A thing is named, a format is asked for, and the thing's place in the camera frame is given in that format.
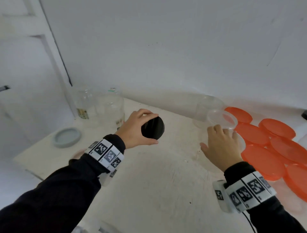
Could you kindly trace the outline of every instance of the black lid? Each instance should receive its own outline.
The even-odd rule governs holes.
[[[158,140],[164,133],[164,123],[158,116],[142,125],[141,132],[144,137]]]
[[[302,117],[307,120],[307,110],[305,110],[303,113],[302,113]]]

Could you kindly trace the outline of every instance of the red lid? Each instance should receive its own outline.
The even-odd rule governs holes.
[[[279,120],[266,118],[263,119],[258,126],[269,131],[273,136],[277,135],[289,139],[293,139],[296,136],[295,131],[290,126]]]
[[[269,147],[285,158],[285,164],[307,164],[307,150],[290,139],[284,137],[271,138]]]
[[[291,164],[286,168],[284,181],[288,187],[302,200],[307,202],[307,167]]]
[[[241,153],[242,159],[259,171],[266,180],[279,180],[286,174],[285,165],[278,156],[264,147],[248,145]]]
[[[252,116],[248,112],[242,109],[239,109],[239,108],[227,107],[225,108],[225,111],[234,115],[237,118],[238,122],[241,122],[241,123],[249,124],[253,120]]]
[[[269,136],[255,125],[241,123],[237,125],[235,131],[241,135],[246,144],[258,144],[265,147],[270,143]]]

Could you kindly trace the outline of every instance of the person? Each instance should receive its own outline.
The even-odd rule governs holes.
[[[114,135],[104,138],[121,153],[138,145],[158,144],[141,133],[141,126],[157,116],[146,109],[135,111]],[[220,125],[209,127],[208,145],[200,146],[204,155],[224,172],[229,185],[255,171],[242,161],[236,132],[231,134]],[[0,211],[0,232],[72,232],[100,190],[97,176],[104,172],[109,171],[88,154],[70,160],[68,166],[55,171]],[[248,213],[258,233],[306,232],[275,196]]]

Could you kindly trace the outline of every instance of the white door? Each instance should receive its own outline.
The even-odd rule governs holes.
[[[39,1],[0,0],[0,209],[40,182],[12,158],[73,121],[67,84]]]

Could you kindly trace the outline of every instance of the forearm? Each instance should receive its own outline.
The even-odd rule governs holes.
[[[227,184],[231,185],[254,171],[256,170],[247,162],[240,162],[228,168],[224,176]],[[306,232],[301,224],[284,210],[284,207],[275,196],[248,210],[248,213],[250,214],[251,222],[259,233],[275,231]]]
[[[105,138],[124,152],[117,135]],[[70,160],[0,211],[0,232],[71,232],[100,190],[97,176],[104,172],[109,171],[88,154]]]

